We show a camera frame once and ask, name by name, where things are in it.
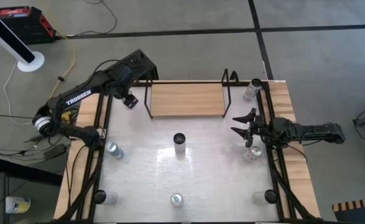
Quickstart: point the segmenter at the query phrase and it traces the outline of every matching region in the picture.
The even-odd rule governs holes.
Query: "gray floor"
[[[118,17],[115,33],[253,27],[249,5],[243,0],[106,2]],[[261,27],[365,24],[365,1],[360,0],[254,2]],[[114,22],[101,4],[89,5],[80,0],[53,0],[44,4],[53,14],[52,18],[45,14],[52,25],[66,34],[89,29],[103,32]],[[35,0],[0,0],[0,7],[18,5],[40,6]],[[274,78],[287,80],[297,121],[302,124],[336,122],[348,137],[341,146],[319,143],[305,148],[321,216],[335,220],[333,203],[365,198],[365,142],[352,125],[352,119],[365,109],[365,30],[263,35]],[[76,49],[76,65],[59,93],[81,83],[103,60],[123,58],[136,49],[142,49],[154,61],[161,79],[215,79],[222,75],[224,68],[236,70],[242,79],[265,78],[254,33],[81,39],[70,44]],[[34,73],[17,70],[14,74],[8,86],[14,115],[33,116],[49,97],[56,77],[67,69],[72,59],[64,40],[31,48],[41,51],[46,62]],[[1,47],[0,59],[0,114],[7,115],[2,87],[15,60]],[[32,127],[20,127],[9,118],[0,117],[1,148],[18,151],[29,148],[30,145],[21,142],[35,133]],[[56,172],[62,164],[53,161],[41,164],[40,168]],[[36,215],[38,211],[32,208],[15,221],[52,218],[58,189],[48,187],[38,197],[33,189],[41,187],[29,183],[16,192],[36,198],[41,215]]]

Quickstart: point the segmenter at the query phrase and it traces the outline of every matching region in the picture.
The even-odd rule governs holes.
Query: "can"
[[[173,194],[171,196],[171,204],[173,204],[175,207],[179,207],[183,205],[183,198],[180,194]]]
[[[243,158],[251,162],[253,160],[256,160],[262,156],[262,148],[258,145],[252,145],[244,154]]]
[[[23,197],[6,197],[6,214],[25,213],[30,208],[31,201]]]
[[[251,198],[256,205],[270,205],[276,203],[277,194],[274,190],[264,190],[254,192]]]
[[[250,102],[258,91],[262,88],[262,82],[258,78],[251,80],[247,90],[243,94],[243,99],[246,102]]]
[[[94,194],[94,202],[101,205],[112,205],[118,200],[118,195],[115,192],[105,192],[97,190]]]
[[[108,142],[106,150],[116,159],[122,159],[124,157],[123,150],[115,142]]]
[[[175,153],[185,153],[185,135],[183,135],[182,133],[177,133],[175,134],[173,140]]]

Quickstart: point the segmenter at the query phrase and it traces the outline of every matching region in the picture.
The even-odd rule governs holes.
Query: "table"
[[[154,83],[162,83],[162,82],[180,82],[180,81],[154,81]],[[209,81],[209,80],[195,80],[194,82],[219,82],[219,81]],[[289,91],[287,88],[287,84],[285,81],[268,81],[270,97],[272,99],[273,110],[275,116],[283,116],[287,119],[295,121],[295,116],[293,112],[292,103],[290,100]],[[265,111],[266,120],[268,121],[270,112],[266,103],[265,94],[262,94],[263,97],[263,106]],[[99,125],[104,124],[104,114],[106,111],[106,103],[107,98],[103,100],[103,107],[101,110],[101,116],[99,118]],[[78,126],[88,126],[92,125],[95,113],[96,113],[96,105],[98,104],[98,95],[92,95],[81,102],[80,112],[77,119]],[[302,146],[299,146],[298,143],[292,143],[292,146],[297,149],[303,151]],[[70,148],[70,153],[68,156],[67,166],[72,167],[73,161],[78,150],[83,146],[81,141],[75,141],[72,143]],[[292,150],[292,149],[284,149],[284,161],[287,169],[287,174],[289,177],[290,187],[301,203],[308,209],[308,211],[316,217],[319,217],[319,210],[315,198],[315,194],[313,191],[310,174],[308,171],[308,167],[305,161],[305,158],[302,157],[301,154]],[[74,198],[78,195],[81,189],[81,185],[83,182],[83,176],[86,166],[86,160],[88,156],[88,151],[83,150],[79,157],[76,160],[75,170],[73,175],[73,188],[71,192],[71,198]],[[91,165],[91,171],[93,170],[96,161],[93,161]],[[63,175],[63,182],[60,189],[60,194],[58,196],[58,203],[55,210],[54,218],[58,218],[63,215],[63,213],[67,209],[67,198],[68,198],[68,189],[67,189],[67,175]],[[282,202],[282,208],[284,211],[284,217],[289,217],[289,206],[287,205],[287,199],[283,190],[280,189],[280,197]],[[90,207],[91,200],[91,190],[88,192],[85,204],[83,208],[82,218],[88,217],[88,210]]]

